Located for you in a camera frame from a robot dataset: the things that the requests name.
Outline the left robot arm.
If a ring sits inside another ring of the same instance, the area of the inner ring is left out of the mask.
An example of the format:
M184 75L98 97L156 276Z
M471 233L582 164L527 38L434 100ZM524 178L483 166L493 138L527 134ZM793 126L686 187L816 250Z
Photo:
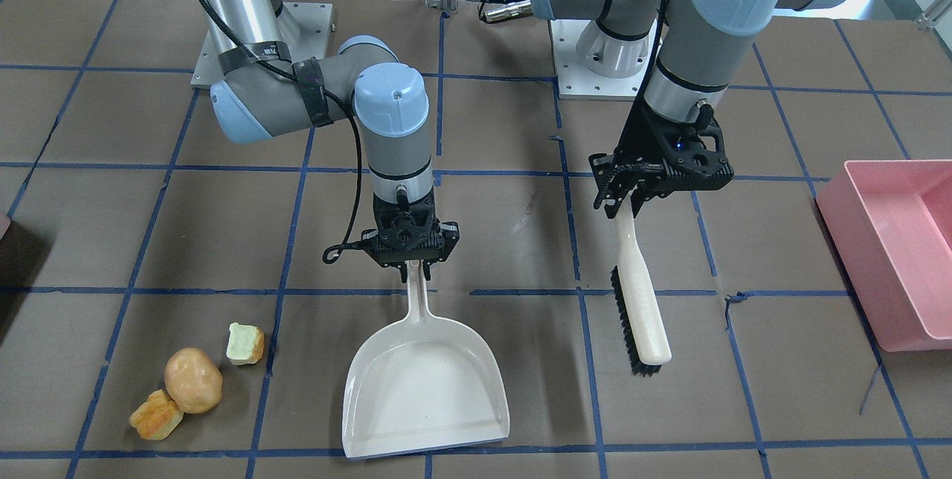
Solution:
M609 41L641 46L647 72L610 154L589 164L595 208L614 218L629 200L720 190L734 177L715 109L776 9L826 9L845 0L531 0L541 19L588 19Z

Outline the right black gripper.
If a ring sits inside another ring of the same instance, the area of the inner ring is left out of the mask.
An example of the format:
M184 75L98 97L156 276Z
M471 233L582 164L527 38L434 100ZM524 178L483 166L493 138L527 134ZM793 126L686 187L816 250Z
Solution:
M434 195L404 208L374 196L372 211L376 228L363 232L363 251L379 266L398 269L402 283L409 280L408 261L421 261L424 279L431 281L431 267L446 261L461 238L456 222L438 219Z

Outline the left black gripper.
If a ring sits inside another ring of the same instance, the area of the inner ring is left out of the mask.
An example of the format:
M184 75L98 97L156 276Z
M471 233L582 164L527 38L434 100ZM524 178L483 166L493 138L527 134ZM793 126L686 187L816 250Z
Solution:
M645 99L635 100L614 152L592 154L589 164L597 183L593 208L604 208L608 220L626 197L636 218L654 197L720 190L735 175L714 108L705 100L691 123L671 122Z

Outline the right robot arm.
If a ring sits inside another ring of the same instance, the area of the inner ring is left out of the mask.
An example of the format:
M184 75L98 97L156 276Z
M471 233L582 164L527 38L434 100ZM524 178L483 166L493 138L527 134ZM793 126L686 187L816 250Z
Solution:
M438 219L431 101L417 69L383 41L347 39L332 56L316 46L285 0L197 0L210 25L220 78L210 99L225 136L250 144L348 120L358 170L372 181L375 228L330 246L325 263L363 251L402 282L424 286L460 232Z

